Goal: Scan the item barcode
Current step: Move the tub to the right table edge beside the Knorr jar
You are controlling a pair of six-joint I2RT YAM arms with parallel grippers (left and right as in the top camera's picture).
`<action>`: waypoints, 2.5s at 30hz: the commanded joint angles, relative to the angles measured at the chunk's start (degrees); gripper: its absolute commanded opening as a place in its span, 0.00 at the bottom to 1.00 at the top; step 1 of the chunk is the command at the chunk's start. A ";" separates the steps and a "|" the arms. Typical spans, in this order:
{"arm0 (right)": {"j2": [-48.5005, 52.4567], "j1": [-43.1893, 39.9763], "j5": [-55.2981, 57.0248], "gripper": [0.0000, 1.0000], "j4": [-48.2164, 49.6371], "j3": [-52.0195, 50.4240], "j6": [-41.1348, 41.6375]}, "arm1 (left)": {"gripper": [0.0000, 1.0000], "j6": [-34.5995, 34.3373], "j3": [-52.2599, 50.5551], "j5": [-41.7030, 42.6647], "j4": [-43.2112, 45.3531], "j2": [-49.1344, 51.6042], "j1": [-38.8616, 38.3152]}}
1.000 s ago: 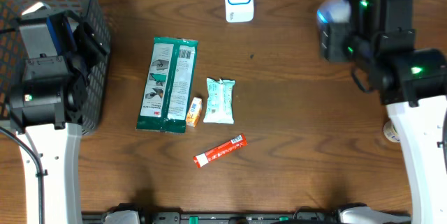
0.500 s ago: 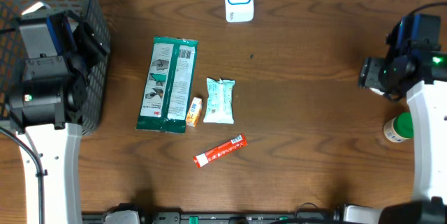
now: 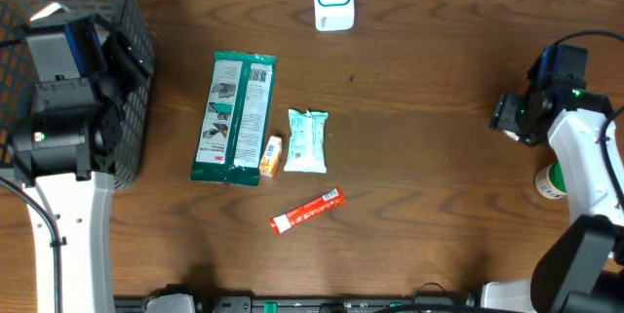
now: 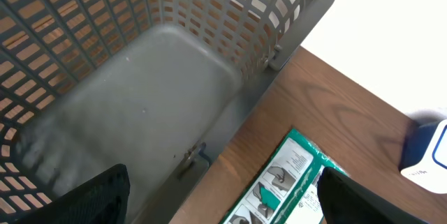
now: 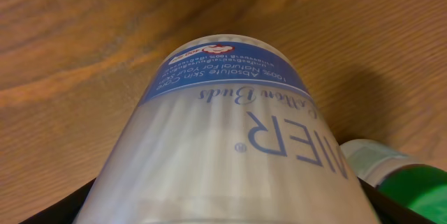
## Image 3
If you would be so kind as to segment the green lid jar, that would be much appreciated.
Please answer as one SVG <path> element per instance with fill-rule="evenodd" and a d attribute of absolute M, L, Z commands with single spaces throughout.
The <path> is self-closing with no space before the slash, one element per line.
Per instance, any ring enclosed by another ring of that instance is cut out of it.
<path fill-rule="evenodd" d="M 566 185 L 559 162 L 538 172 L 534 183 L 537 191 L 547 199 L 560 199 L 566 196 Z"/>

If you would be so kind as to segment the green white 3M package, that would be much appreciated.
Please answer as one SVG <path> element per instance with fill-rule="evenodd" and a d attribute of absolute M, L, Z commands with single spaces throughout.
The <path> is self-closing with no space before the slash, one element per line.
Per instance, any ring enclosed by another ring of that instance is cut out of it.
<path fill-rule="evenodd" d="M 258 186 L 276 63 L 268 55 L 214 54 L 191 181 Z"/>

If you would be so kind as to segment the orange Kleenex tissue pack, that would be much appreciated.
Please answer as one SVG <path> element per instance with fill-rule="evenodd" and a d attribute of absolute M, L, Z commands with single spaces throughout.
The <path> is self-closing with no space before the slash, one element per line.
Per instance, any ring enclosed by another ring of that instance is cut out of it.
<path fill-rule="evenodd" d="M 283 151 L 283 141 L 280 137 L 271 136 L 259 164 L 259 173 L 262 176 L 273 177 L 279 167 Z"/>

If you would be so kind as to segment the mint green wipes pack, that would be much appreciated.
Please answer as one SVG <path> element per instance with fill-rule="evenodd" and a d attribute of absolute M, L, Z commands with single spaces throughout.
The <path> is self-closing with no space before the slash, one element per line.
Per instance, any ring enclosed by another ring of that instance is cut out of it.
<path fill-rule="evenodd" d="M 285 172 L 325 174 L 325 126 L 328 112 L 289 110 L 291 137 Z"/>

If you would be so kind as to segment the red snack bar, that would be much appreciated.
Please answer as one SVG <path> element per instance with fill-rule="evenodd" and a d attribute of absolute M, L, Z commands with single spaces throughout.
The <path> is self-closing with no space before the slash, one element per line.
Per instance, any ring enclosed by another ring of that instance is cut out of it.
<path fill-rule="evenodd" d="M 308 219 L 332 210 L 346 202 L 344 193 L 339 187 L 323 194 L 322 196 L 298 206 L 282 215 L 270 219 L 273 231 L 280 235 Z"/>

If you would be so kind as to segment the white blue label jar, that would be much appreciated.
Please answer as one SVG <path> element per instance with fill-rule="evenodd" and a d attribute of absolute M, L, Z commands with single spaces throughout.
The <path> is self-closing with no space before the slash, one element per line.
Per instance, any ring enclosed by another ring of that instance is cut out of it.
<path fill-rule="evenodd" d="M 519 137 L 516 133 L 511 132 L 511 131 L 503 131 L 503 133 L 508 136 L 509 138 L 511 138 L 514 141 L 522 141 L 522 138 Z"/>

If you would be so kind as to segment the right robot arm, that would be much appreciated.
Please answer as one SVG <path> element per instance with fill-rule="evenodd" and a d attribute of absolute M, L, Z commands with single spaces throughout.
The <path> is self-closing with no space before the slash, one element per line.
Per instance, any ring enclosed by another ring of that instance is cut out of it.
<path fill-rule="evenodd" d="M 555 152 L 570 224 L 541 257 L 530 278 L 483 285 L 473 308 L 482 312 L 620 312 L 623 275 L 605 263 L 623 261 L 623 162 L 607 96 L 588 91 L 586 49 L 559 40 L 527 72 L 527 90 L 500 96 L 490 126 L 527 146 Z"/>

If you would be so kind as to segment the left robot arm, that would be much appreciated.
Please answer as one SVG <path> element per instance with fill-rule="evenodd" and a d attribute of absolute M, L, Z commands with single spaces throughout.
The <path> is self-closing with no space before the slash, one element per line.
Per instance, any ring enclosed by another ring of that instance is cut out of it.
<path fill-rule="evenodd" d="M 118 25 L 53 2 L 23 27 L 39 80 L 9 142 L 27 205 L 40 312 L 115 309 L 109 221 L 129 97 L 145 90 L 150 60 Z"/>

